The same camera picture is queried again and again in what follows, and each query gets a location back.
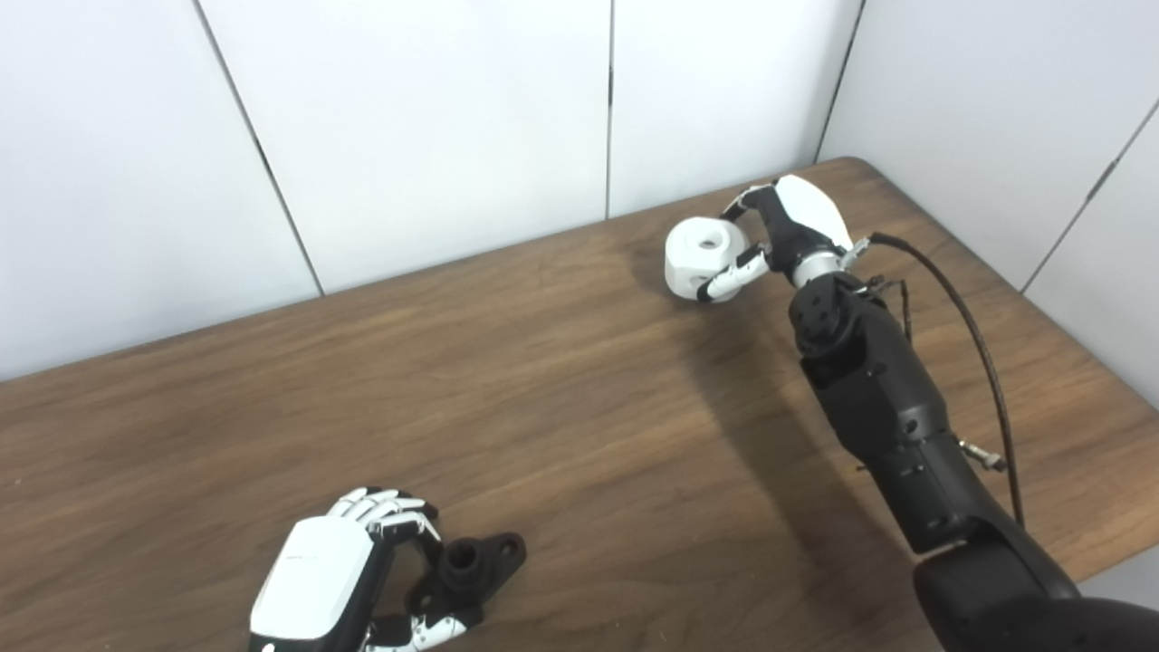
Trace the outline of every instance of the white wall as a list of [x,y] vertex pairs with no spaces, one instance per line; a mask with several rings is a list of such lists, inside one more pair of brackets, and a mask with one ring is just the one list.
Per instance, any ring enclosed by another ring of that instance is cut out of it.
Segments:
[[858,9],[203,3],[290,215],[196,2],[0,5],[0,379],[318,295],[292,224],[341,290],[811,162]]
[[[1152,90],[1159,97],[1159,87]],[[1156,242],[1159,119],[1152,117],[1026,295],[1159,408]]]
[[604,218],[610,0],[204,0],[327,291]]
[[1159,2],[869,1],[821,157],[857,155],[1021,287],[1159,91]]
[[814,161],[860,0],[617,0],[610,212]]
[[0,380],[316,295],[189,2],[0,2]]

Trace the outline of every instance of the wood grain surface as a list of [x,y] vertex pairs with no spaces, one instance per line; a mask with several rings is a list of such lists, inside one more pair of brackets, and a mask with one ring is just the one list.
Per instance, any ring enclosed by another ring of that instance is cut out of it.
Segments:
[[[962,290],[1029,528],[1063,566],[1081,579],[1159,543],[1150,406],[869,166],[802,174],[854,237],[907,237]],[[242,650],[293,522],[378,484],[439,506],[450,539],[526,537],[447,652],[932,652],[913,558],[799,373],[788,283],[714,306],[664,286],[668,229],[735,190],[0,386],[0,649]],[[997,449],[938,285],[889,249],[858,271],[910,279],[955,430]]]

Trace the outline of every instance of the hole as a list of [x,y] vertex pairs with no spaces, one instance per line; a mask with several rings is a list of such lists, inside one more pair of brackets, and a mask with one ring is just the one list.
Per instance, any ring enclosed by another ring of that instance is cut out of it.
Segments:
[[723,242],[724,242],[724,239],[721,237],[720,233],[709,233],[709,234],[705,235],[704,239],[700,240],[700,248],[701,249],[715,249],[716,247],[721,246]]
[[446,551],[446,563],[454,569],[469,569],[478,557],[474,545],[452,545]]

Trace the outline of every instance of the black robotic arm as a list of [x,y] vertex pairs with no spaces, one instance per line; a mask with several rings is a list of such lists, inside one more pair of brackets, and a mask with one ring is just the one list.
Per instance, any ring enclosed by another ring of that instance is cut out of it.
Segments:
[[852,244],[832,214],[817,214],[829,208],[816,193],[794,176],[742,192],[721,218],[756,207],[772,244],[749,248],[706,280],[698,298],[713,301],[764,271],[782,272],[797,287],[789,321],[801,369],[910,548],[933,554],[914,569],[913,583],[946,651],[1159,650],[1159,613],[1080,596],[981,483],[901,324],[847,271],[867,243],[904,242],[874,234]]

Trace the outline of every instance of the black cable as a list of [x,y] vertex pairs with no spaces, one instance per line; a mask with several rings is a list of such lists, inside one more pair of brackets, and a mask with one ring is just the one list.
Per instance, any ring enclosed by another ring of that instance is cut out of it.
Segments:
[[869,295],[873,298],[879,298],[885,290],[898,286],[902,288],[902,328],[905,331],[905,342],[913,344],[913,320],[910,318],[910,286],[905,283],[905,278],[898,278],[896,280],[885,280],[884,276],[877,274],[869,279],[866,284],[866,288],[869,291]]
[[905,329],[905,342],[912,345],[913,321],[910,318],[910,286],[905,283],[905,278],[898,279],[897,284],[902,287],[902,325]]
[[[978,356],[982,358],[982,366],[986,368],[986,379],[990,381],[990,391],[994,396],[994,410],[998,412],[998,426],[1001,430],[1003,450],[1006,455],[1006,472],[1009,476],[1011,505],[1014,508],[1014,520],[1018,521],[1020,526],[1026,527],[1026,518],[1022,513],[1022,491],[1018,481],[1018,464],[1014,461],[1014,435],[1011,433],[1011,419],[1006,411],[1006,398],[1003,396],[1003,388],[998,382],[998,372],[994,369],[994,361],[990,358],[990,350],[986,349],[986,343],[982,339],[982,331],[978,330],[978,322],[974,320],[974,315],[970,314],[970,308],[965,306],[965,301],[962,300],[962,294],[954,288],[949,278],[947,278],[946,274],[938,269],[938,265],[934,264],[932,259],[926,257],[926,255],[918,249],[913,248],[913,244],[901,237],[895,237],[894,235],[887,235],[884,233],[874,233],[873,235],[869,235],[869,242],[874,244],[885,244],[887,247],[903,250],[913,256],[923,264],[923,266],[933,273],[934,278],[938,279],[938,283],[940,283],[942,288],[946,290],[949,299],[954,301],[957,310],[962,313],[962,318],[965,321],[967,329],[970,330],[970,337],[974,338],[974,346],[977,347]],[[909,291],[904,285],[902,287],[902,300],[907,302]],[[906,331],[909,332],[909,323],[906,323]]]

